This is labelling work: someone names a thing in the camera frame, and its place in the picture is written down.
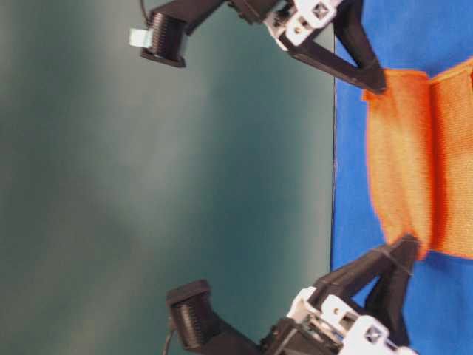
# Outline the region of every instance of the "wire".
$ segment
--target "wire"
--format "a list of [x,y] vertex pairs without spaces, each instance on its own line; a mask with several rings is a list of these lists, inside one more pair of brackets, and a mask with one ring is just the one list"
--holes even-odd
[[168,336],[166,337],[166,341],[164,342],[164,348],[163,348],[162,355],[168,355],[169,346],[171,344],[172,336],[174,335],[175,331],[176,331],[175,328],[169,329]]
[[143,17],[145,18],[145,25],[149,25],[149,18],[146,14],[146,7],[145,7],[145,0],[140,0],[141,12],[143,13]]

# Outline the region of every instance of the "orange cloth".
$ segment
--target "orange cloth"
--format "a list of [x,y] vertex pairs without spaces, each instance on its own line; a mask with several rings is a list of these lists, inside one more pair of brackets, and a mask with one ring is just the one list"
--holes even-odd
[[371,201],[388,243],[406,233],[428,251],[473,259],[473,59],[429,80],[386,70],[368,102]]

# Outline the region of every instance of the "fabric fold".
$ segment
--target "fabric fold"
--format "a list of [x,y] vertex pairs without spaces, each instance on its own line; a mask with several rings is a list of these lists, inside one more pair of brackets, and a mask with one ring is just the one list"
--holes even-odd
[[383,95],[364,92],[370,197],[388,243],[406,233],[473,258],[473,59],[429,80],[386,70]]

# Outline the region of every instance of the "black plastic part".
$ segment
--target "black plastic part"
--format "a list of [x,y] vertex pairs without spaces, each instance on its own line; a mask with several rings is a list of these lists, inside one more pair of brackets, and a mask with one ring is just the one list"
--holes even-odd
[[249,24],[262,23],[280,0],[229,0],[229,5]]
[[[358,260],[320,278],[309,302],[317,309],[331,294],[340,297],[360,314],[369,314],[383,323],[390,332],[389,338],[399,346],[408,346],[402,308],[419,242],[405,236],[396,244],[373,249]],[[352,297],[364,286],[379,277],[367,297],[364,308]]]
[[202,24],[225,0],[174,0],[151,11],[153,45],[141,56],[152,61],[185,67],[183,57],[186,36]]
[[252,341],[212,311],[209,297],[205,280],[168,293],[166,304],[183,347],[205,355],[261,355]]
[[321,30],[315,31],[300,46],[294,46],[284,34],[279,40],[287,47],[288,54],[298,61],[323,70],[362,89],[381,94],[386,89],[386,79],[361,24],[363,0],[347,1],[347,3],[338,9],[333,26],[337,38],[352,56],[357,66],[315,43],[313,40]]
[[324,334],[320,341],[291,318],[281,319],[261,341],[264,355],[336,355],[340,348]]

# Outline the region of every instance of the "blue fabric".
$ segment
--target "blue fabric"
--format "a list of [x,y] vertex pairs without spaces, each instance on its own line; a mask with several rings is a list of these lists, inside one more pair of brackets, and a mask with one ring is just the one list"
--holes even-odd
[[[381,65],[435,75],[473,55],[472,14],[472,0],[365,0],[364,26]],[[340,81],[337,102],[333,268],[384,242],[368,195],[366,104]],[[418,263],[404,308],[412,347],[472,354],[472,300],[473,261],[431,253]]]

